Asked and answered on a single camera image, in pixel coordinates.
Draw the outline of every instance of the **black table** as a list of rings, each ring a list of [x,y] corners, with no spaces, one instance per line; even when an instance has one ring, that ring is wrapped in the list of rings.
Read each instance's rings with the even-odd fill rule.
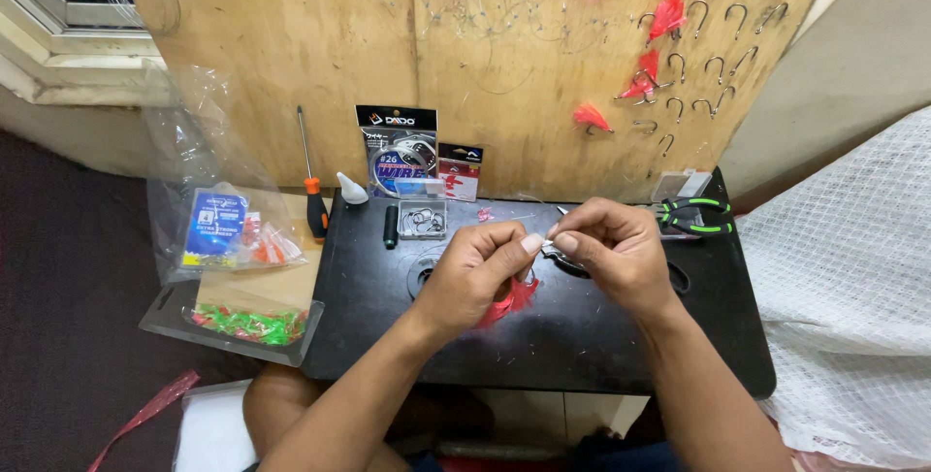
[[[720,170],[704,195],[728,201]],[[326,303],[302,365],[314,379],[335,380],[411,306],[407,276],[428,249],[445,244],[461,226],[478,223],[491,206],[496,219],[520,219],[545,233],[562,215],[556,204],[449,201],[444,241],[405,241],[385,249],[385,208],[397,200],[350,205],[337,193],[314,299]],[[575,204],[560,204],[570,209]],[[689,275],[682,301],[751,395],[773,393],[775,372],[736,233],[698,241],[664,242],[666,255]],[[540,280],[533,306],[488,329],[472,330],[426,364],[419,383],[563,392],[652,394],[650,371],[636,326],[586,279],[569,276],[552,260],[533,264]]]

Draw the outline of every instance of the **leg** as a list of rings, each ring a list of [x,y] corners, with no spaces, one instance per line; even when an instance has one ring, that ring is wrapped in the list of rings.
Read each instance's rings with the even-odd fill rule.
[[[269,363],[252,380],[242,401],[246,428],[261,459],[304,412],[326,392],[330,383],[309,380],[299,369]],[[382,444],[368,472],[410,470],[407,462]]]

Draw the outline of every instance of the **finger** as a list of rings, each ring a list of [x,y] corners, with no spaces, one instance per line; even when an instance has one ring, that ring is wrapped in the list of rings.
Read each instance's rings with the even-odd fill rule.
[[[620,256],[601,241],[580,231],[560,232],[553,239],[553,246],[570,260],[582,264],[596,280],[611,279],[619,273]]]
[[[502,244],[473,273],[488,281],[492,288],[497,288],[506,279],[533,263],[533,258],[540,252],[542,245],[543,238],[538,233]]]
[[[610,231],[612,239],[622,241],[649,229],[651,225],[656,227],[656,220],[647,210],[593,197],[563,216],[549,229],[546,237],[552,239],[566,230],[603,227]]]
[[[487,223],[473,228],[469,235],[472,246],[487,260],[502,244],[527,235],[527,230],[520,221],[501,221]]]

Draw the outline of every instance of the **plastic bag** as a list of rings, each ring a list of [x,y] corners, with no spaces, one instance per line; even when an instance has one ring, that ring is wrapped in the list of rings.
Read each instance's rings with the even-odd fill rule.
[[[149,219],[162,284],[198,279],[204,270],[306,262],[274,180],[226,117],[228,78],[202,66],[175,78],[154,63],[145,67],[147,92],[169,95],[167,106],[153,99],[143,109],[151,142]]]

